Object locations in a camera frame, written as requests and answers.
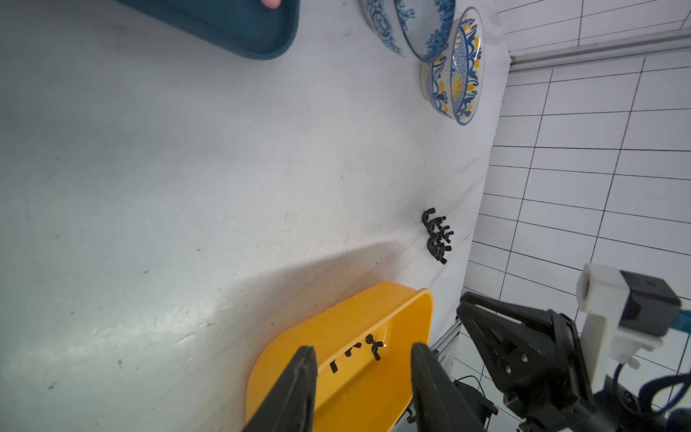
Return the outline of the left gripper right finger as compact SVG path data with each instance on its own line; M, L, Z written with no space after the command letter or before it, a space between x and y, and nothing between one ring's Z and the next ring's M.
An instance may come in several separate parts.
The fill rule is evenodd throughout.
M410 366L418 431L485 430L426 344L413 344Z

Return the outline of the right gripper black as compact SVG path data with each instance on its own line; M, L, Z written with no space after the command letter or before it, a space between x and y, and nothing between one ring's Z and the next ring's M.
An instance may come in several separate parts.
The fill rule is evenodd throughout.
M467 292L456 310L522 431L580 428L594 418L590 376L575 322Z

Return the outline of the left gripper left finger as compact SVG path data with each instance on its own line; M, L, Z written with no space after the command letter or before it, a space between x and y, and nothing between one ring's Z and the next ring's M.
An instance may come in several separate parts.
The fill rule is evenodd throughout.
M314 347L299 347L242 431L311 432L317 378Z

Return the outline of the yellow plastic storage tray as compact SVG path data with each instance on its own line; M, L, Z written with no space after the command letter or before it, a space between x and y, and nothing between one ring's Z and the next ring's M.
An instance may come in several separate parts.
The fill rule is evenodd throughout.
M414 343L428 343L433 313L427 289L384 282L284 331L253 367L246 415L257 412L297 349L310 346L318 364L314 430L391 430L412 400L410 352ZM385 344L379 362L365 342L369 334ZM357 342L362 347L346 357Z

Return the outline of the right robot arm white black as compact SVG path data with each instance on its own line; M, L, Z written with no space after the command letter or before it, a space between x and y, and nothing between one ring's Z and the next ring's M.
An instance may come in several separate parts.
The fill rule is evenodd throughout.
M522 431L688 431L690 411L676 400L653 410L654 392L679 385L689 374L647 383L639 395L608 376L591 388L576 323L553 310L500 302L478 293L462 295L457 317L468 331L503 402Z

